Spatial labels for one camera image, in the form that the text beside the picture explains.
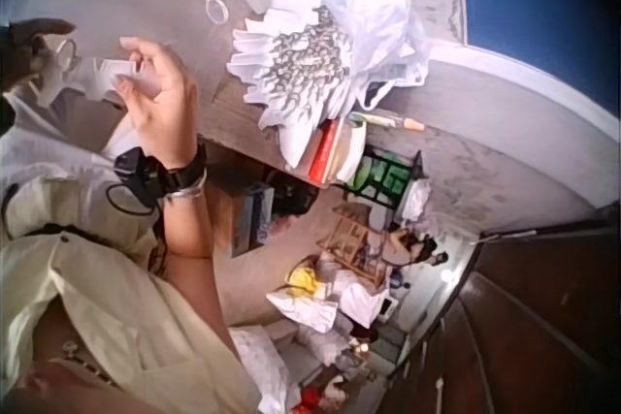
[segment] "wooden table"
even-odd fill
[[[228,73],[220,81],[211,103],[203,103],[198,131],[212,143],[223,145],[275,169],[288,172],[314,186],[325,188],[309,179],[308,165],[287,171],[278,148],[276,128],[261,131],[257,125],[262,109],[244,103],[245,84]]]

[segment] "black wristwatch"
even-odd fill
[[[195,186],[205,174],[206,163],[205,147],[199,144],[196,155],[188,166],[182,169],[164,170],[162,176],[164,178],[165,193],[173,194]]]
[[[193,196],[206,178],[205,147],[198,145],[196,156],[186,167],[167,171],[140,147],[133,147],[114,160],[114,172],[145,207],[155,207],[164,197]]]

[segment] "white spoon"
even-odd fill
[[[229,9],[221,0],[205,0],[205,12],[215,24],[224,24],[229,19]]]

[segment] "white cloth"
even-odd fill
[[[256,412],[258,391],[233,353],[176,289],[128,260],[144,262],[155,245],[152,219],[107,202],[111,159],[75,147],[40,110],[5,97],[16,126],[0,138],[0,196],[11,183],[20,188],[0,236],[3,393],[32,361],[33,331],[60,296],[88,350],[136,398],[170,414]],[[18,238],[49,222],[114,249],[71,234]]]

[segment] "wrist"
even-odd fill
[[[160,160],[164,169],[168,172],[172,172],[175,170],[182,170],[188,165],[192,163],[196,154],[198,153],[198,144],[195,144],[192,149],[185,151],[183,155],[178,157],[170,158],[167,160]]]
[[[205,148],[201,145],[197,146],[192,160],[183,167],[170,170],[164,166],[165,173],[162,175],[166,193],[170,195],[194,187],[205,178],[206,163]]]

